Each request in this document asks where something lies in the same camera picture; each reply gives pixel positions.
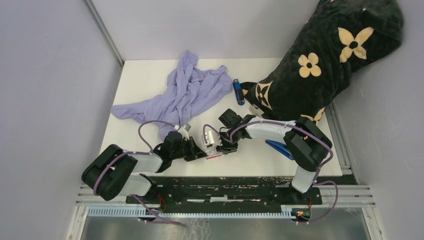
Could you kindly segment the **red white staple box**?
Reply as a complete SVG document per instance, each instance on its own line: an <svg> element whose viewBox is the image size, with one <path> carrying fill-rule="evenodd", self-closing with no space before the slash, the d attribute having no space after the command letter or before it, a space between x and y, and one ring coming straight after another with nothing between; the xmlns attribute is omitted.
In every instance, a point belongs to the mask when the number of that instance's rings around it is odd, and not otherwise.
<svg viewBox="0 0 424 240"><path fill-rule="evenodd" d="M216 149L207 150L205 153L206 153L206 159L207 160L217 158L217 157L220 157L222 155L222 152L217 151Z"/></svg>

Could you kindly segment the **blue stapler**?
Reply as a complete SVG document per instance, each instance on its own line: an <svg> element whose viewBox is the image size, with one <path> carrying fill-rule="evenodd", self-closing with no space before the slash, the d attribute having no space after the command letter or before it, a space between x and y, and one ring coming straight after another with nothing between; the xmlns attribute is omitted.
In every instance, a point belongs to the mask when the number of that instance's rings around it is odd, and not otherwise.
<svg viewBox="0 0 424 240"><path fill-rule="evenodd" d="M237 104L239 106L243 106L245 104L245 97L241 84L237 78L233 80L232 86L234 89Z"/></svg>
<svg viewBox="0 0 424 240"><path fill-rule="evenodd" d="M272 147L277 152L279 152L280 154L284 155L289 160L292 160L292 161L295 160L291 152L287 149L287 146L285 144L281 142L273 141L273 140L268 140L268 139L265 141L265 143L269 145L270 147Z"/></svg>

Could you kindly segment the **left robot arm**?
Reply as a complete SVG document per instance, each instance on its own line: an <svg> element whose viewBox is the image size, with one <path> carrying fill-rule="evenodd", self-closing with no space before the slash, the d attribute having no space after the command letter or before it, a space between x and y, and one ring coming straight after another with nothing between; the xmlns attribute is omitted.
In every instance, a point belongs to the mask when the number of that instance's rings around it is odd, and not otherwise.
<svg viewBox="0 0 424 240"><path fill-rule="evenodd" d="M105 201L120 194L133 194L149 204L156 200L158 191L145 172L162 173L174 160L190 162L206 157L191 136L171 131L151 153L124 151L116 144L109 145L83 171L81 180Z"/></svg>

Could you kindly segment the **beige and black stapler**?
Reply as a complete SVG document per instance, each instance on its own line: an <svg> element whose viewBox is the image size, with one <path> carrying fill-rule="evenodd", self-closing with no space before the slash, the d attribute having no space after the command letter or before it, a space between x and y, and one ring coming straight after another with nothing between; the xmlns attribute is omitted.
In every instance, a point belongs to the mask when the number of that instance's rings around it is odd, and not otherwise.
<svg viewBox="0 0 424 240"><path fill-rule="evenodd" d="M264 112L259 107L257 107L255 104L253 104L249 107L249 111L253 115L255 115L257 117L261 117L261 118L263 117L263 114L264 114Z"/></svg>

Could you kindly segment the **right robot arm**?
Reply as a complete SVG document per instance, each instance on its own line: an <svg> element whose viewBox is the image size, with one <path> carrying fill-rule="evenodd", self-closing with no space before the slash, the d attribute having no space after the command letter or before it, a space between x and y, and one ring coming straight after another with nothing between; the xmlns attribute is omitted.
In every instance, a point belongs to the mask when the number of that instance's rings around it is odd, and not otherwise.
<svg viewBox="0 0 424 240"><path fill-rule="evenodd" d="M321 168L334 156L330 139L307 117L277 121L252 114L241 117L227 109L218 119L227 129L220 132L220 138L229 144L242 139L263 139L284 145L297 164L292 188L288 191L289 199L295 204L309 198L308 190L316 182Z"/></svg>

